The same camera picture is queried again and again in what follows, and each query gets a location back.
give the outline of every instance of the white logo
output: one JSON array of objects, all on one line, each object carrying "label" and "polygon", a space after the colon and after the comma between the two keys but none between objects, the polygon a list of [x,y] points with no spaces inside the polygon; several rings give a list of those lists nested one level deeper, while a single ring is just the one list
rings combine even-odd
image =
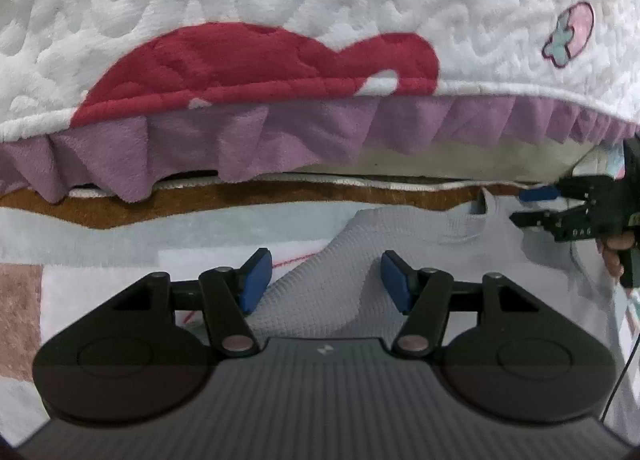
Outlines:
[{"label": "white logo", "polygon": [[332,347],[332,345],[324,345],[320,348],[316,348],[316,350],[318,350],[318,353],[326,356],[330,354],[332,351],[334,351],[334,347]]}]

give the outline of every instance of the purple ruffle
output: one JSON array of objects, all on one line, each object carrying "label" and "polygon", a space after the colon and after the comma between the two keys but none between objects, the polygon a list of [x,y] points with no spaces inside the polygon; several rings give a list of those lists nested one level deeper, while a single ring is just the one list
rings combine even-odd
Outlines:
[{"label": "purple ruffle", "polygon": [[315,163],[353,162],[364,147],[423,151],[431,141],[492,146],[608,141],[638,126],[575,104],[527,96],[390,96],[223,104],[102,122],[0,145],[0,193],[31,186],[50,202],[93,183],[124,201],[158,180],[218,170],[225,181]]}]

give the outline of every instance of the quilted bedspread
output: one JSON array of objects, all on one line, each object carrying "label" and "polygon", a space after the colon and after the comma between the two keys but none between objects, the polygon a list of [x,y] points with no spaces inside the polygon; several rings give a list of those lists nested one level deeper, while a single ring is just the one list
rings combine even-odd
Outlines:
[{"label": "quilted bedspread", "polygon": [[640,0],[0,0],[0,141],[233,102],[529,96],[640,123]]}]

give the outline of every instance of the bed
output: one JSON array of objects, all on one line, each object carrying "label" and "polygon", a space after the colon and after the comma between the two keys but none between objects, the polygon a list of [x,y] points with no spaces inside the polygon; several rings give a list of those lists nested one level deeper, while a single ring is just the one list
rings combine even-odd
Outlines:
[{"label": "bed", "polygon": [[[0,193],[93,183],[133,202],[175,173],[372,151],[476,178],[473,145],[489,168],[535,145],[520,160],[557,175],[548,141],[568,168],[638,129],[638,3],[0,0]],[[425,165],[432,144],[476,167]]]}]

